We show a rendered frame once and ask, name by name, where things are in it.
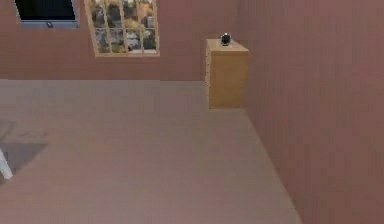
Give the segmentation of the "light wooden chest of drawers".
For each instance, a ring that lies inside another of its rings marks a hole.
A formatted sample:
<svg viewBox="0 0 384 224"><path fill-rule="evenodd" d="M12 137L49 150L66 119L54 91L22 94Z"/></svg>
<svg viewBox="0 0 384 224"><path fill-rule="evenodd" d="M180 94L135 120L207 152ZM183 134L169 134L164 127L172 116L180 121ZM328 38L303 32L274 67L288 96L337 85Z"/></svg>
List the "light wooden chest of drawers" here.
<svg viewBox="0 0 384 224"><path fill-rule="evenodd" d="M205 83L209 109L245 107L249 50L236 41L222 46L219 39L206 40Z"/></svg>

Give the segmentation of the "wooden framed window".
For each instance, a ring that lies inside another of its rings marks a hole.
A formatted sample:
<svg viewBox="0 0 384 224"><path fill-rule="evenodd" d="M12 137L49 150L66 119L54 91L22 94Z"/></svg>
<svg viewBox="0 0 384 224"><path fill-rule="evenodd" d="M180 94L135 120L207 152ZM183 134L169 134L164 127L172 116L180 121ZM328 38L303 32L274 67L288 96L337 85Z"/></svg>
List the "wooden framed window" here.
<svg viewBox="0 0 384 224"><path fill-rule="evenodd" d="M158 57L159 0L84 0L96 57Z"/></svg>

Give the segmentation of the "grey television set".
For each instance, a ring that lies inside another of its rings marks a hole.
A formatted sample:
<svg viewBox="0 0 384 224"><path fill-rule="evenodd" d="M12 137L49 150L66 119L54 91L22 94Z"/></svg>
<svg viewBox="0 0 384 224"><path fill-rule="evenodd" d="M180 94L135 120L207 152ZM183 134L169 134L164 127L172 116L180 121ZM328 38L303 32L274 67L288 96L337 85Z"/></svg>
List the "grey television set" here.
<svg viewBox="0 0 384 224"><path fill-rule="evenodd" d="M14 0L17 16L24 27L64 28L79 27L73 0Z"/></svg>

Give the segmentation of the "white furniture leg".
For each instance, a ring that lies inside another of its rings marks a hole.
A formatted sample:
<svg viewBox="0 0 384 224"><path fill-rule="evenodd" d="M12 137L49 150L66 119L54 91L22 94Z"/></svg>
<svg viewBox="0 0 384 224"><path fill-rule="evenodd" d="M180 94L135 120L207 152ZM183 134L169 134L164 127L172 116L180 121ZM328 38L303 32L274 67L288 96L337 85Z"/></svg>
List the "white furniture leg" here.
<svg viewBox="0 0 384 224"><path fill-rule="evenodd" d="M13 177L13 173L1 149L0 149L0 173L3 175L5 179L11 179Z"/></svg>

